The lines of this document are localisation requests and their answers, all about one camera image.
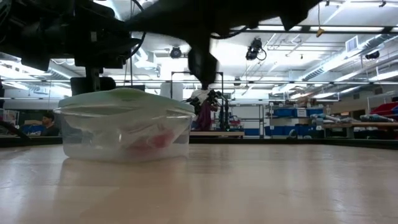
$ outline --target red object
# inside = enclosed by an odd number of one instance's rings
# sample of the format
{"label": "red object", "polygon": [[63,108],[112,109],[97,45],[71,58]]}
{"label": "red object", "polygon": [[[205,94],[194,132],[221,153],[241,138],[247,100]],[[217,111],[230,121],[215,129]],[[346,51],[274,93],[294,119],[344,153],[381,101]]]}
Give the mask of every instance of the red object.
{"label": "red object", "polygon": [[370,114],[378,114],[387,118],[398,119],[398,115],[394,114],[393,109],[398,106],[398,102],[384,103],[372,110]]}
{"label": "red object", "polygon": [[155,136],[143,136],[127,147],[128,150],[139,151],[144,154],[169,147],[174,139],[174,132],[171,129],[165,129],[162,125],[158,126],[160,134]]}

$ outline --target air vent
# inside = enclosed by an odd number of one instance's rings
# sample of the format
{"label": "air vent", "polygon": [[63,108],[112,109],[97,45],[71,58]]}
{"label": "air vent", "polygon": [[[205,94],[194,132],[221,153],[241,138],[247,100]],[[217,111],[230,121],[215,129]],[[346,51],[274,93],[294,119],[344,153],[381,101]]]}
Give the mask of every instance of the air vent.
{"label": "air vent", "polygon": [[358,36],[353,37],[352,39],[346,41],[346,51],[352,52],[358,49]]}
{"label": "air vent", "polygon": [[376,89],[374,89],[374,94],[375,94],[375,95],[383,94],[383,89],[382,89],[382,88],[376,88]]}

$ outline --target man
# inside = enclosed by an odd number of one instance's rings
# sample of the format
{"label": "man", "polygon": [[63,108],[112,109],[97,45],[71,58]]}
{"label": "man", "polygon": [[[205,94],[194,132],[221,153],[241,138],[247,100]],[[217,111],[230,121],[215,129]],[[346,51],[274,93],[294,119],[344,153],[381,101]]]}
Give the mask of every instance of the man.
{"label": "man", "polygon": [[40,136],[58,136],[60,130],[54,126],[54,115],[52,113],[45,113],[42,119],[44,131],[41,132]]}

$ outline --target wooden table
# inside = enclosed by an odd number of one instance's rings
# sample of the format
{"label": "wooden table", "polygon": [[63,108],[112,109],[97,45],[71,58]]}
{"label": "wooden table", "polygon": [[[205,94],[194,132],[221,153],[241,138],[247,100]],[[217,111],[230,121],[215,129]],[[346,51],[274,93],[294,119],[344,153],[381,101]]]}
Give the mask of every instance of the wooden table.
{"label": "wooden table", "polygon": [[0,151],[1,224],[393,224],[397,211],[397,151],[204,144],[141,164]]}
{"label": "wooden table", "polygon": [[347,138],[354,138],[354,128],[362,127],[374,127],[374,128],[384,128],[384,129],[395,129],[398,128],[398,122],[395,123],[386,123],[386,122],[353,122],[353,123],[338,123],[338,124],[324,124],[322,126],[324,129],[332,129],[332,128],[345,128],[347,132]]}

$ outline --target sign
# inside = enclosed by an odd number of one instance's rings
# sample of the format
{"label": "sign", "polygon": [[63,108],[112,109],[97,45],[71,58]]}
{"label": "sign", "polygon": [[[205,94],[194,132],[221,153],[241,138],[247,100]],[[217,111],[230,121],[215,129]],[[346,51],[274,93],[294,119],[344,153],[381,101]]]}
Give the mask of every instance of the sign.
{"label": "sign", "polygon": [[306,118],[307,110],[306,109],[297,109],[297,117],[298,118]]}

